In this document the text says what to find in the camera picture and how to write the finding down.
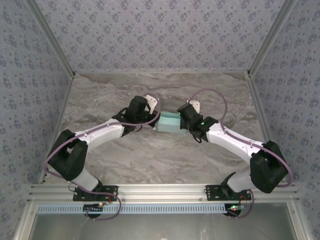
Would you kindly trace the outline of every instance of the gray marble surface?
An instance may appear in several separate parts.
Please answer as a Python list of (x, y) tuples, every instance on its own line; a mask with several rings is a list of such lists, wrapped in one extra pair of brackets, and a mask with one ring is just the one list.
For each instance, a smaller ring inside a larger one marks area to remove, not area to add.
[[(81, 131), (107, 121), (130, 100), (146, 93), (161, 99), (161, 110), (176, 113), (193, 93), (215, 88), (227, 99), (225, 125), (255, 140), (262, 132), (243, 74), (154, 73), (76, 75), (63, 117), (62, 129)], [(201, 114), (220, 119), (222, 99), (206, 91), (196, 97)], [(228, 150), (211, 143), (197, 143), (191, 134), (140, 132), (109, 141), (87, 154), (85, 167), (103, 183), (196, 184), (220, 183), (247, 164)], [(60, 183), (53, 176), (46, 183)]]

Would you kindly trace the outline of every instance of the patterned wallpaper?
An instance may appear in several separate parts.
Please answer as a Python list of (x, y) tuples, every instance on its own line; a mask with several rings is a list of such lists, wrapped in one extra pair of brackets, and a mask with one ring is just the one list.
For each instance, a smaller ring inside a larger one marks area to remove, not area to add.
[(36, 0), (74, 71), (246, 70), (284, 0)]
[(255, 82), (315, 239), (320, 239), (320, 2), (300, 0)]
[(69, 80), (23, 0), (0, 1), (0, 239), (39, 180)]

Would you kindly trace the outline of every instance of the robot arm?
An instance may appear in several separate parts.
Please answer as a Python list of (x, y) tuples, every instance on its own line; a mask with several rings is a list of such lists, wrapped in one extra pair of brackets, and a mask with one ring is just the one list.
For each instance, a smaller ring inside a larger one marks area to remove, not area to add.
[(234, 139), (225, 131), (242, 140), (267, 148), (284, 159), (276, 143), (254, 141), (226, 127), (223, 130), (218, 120), (212, 117), (203, 119), (203, 116), (197, 113), (190, 103), (181, 106), (177, 111), (181, 117), (180, 126), (188, 129), (198, 143), (204, 140), (220, 145), (248, 163), (248, 168), (241, 172), (231, 173), (222, 182), (222, 191), (225, 195), (231, 196), (234, 193), (252, 188), (258, 188), (264, 193), (271, 193), (287, 175), (286, 168), (274, 156), (258, 147)]
[[(129, 107), (122, 109), (103, 124), (78, 132), (64, 130), (57, 138), (50, 154), (67, 140), (79, 135), (82, 136), (58, 151), (48, 162), (49, 165), (66, 181), (72, 181), (88, 191), (95, 190), (97, 186), (102, 184), (85, 169), (87, 153), (107, 141), (121, 138), (133, 132), (136, 128), (135, 125), (154, 119), (157, 116), (157, 112), (154, 110), (157, 103), (158, 101), (150, 95), (135, 96)], [(159, 117), (149, 125), (154, 127), (158, 120)]]

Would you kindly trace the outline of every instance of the light blue block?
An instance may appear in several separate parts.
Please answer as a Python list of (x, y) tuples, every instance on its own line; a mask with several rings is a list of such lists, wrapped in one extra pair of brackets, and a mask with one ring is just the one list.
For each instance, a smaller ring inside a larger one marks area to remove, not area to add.
[(161, 112), (157, 127), (158, 132), (185, 134), (186, 129), (180, 129), (180, 115), (172, 112)]

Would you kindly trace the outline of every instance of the metal base plate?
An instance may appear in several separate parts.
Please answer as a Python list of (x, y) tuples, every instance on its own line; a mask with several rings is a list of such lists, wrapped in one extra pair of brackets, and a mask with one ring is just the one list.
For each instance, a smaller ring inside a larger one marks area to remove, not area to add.
[(243, 201), (243, 200), (251, 200), (250, 192), (247, 193), (247, 190), (236, 192), (232, 198), (228, 198), (222, 192), (221, 185), (206, 185), (205, 190), (206, 199), (208, 201)]
[[(118, 186), (104, 185), (99, 190), (97, 190), (97, 192), (118, 195)], [(73, 201), (74, 202), (115, 202), (117, 201), (117, 199), (113, 196), (87, 193), (76, 187), (74, 189)]]

